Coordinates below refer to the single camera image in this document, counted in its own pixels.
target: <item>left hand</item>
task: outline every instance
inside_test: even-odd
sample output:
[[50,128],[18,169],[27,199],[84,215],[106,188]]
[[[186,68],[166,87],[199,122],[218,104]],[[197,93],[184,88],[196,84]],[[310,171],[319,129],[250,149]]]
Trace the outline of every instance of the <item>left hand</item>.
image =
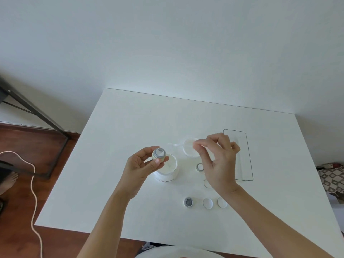
[[152,156],[154,149],[158,147],[145,147],[128,158],[122,177],[114,190],[115,192],[123,194],[128,200],[132,199],[138,193],[148,175],[165,165],[164,162],[170,159],[168,156],[165,157],[163,162],[160,159],[144,162]]

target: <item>forearm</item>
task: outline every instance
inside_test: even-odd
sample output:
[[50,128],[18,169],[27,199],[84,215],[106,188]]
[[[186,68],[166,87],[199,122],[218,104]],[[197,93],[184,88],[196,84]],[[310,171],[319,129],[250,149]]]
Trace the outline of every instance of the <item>forearm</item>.
[[114,191],[77,258],[116,257],[129,199]]
[[241,187],[223,198],[243,218],[274,258],[330,258],[327,252],[292,229]]

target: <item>wooden floor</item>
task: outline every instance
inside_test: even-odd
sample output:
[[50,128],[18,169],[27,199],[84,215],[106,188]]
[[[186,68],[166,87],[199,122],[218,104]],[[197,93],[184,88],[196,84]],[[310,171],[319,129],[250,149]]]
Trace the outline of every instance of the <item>wooden floor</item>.
[[[33,190],[38,197],[35,220],[79,138],[79,134],[71,135],[73,139],[68,142],[51,178],[34,179]],[[0,124],[0,152],[17,152],[24,160],[33,163],[38,173],[45,173],[49,169],[63,141],[64,137],[54,131]],[[32,168],[12,153],[1,154],[0,160],[26,170]],[[2,258],[39,257],[39,240],[30,228],[35,204],[30,191],[30,180],[31,177],[20,175],[15,185],[1,196],[8,201],[7,207],[0,216],[0,257]],[[88,237],[86,233],[40,226],[35,228],[43,239],[43,256],[49,258],[75,258]],[[142,242],[139,241],[121,239],[117,258],[134,258],[141,245]],[[227,258],[244,257],[221,255]]]

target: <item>small bottle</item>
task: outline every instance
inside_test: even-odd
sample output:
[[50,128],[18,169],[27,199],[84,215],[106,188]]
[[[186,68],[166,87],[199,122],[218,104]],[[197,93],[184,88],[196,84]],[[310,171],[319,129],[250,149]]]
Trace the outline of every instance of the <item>small bottle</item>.
[[165,156],[166,156],[166,152],[162,147],[158,147],[152,153],[152,159],[159,158],[161,159],[161,162],[164,161]]

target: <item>hand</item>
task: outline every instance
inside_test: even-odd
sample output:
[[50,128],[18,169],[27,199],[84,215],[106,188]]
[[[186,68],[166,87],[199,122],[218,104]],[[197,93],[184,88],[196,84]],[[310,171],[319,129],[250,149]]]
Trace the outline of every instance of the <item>hand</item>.
[[122,194],[127,200],[132,199],[140,190],[148,175],[165,165],[164,162],[170,159],[168,156],[165,157],[163,162],[160,159],[144,162],[152,156],[154,149],[158,147],[145,147],[128,158],[122,177],[114,190],[115,193]]
[[[214,161],[211,161],[205,147],[213,152]],[[240,188],[235,181],[235,159],[236,153],[240,151],[237,143],[231,142],[227,135],[217,133],[209,135],[207,139],[195,141],[193,148],[200,154],[205,178],[219,195],[223,196]]]

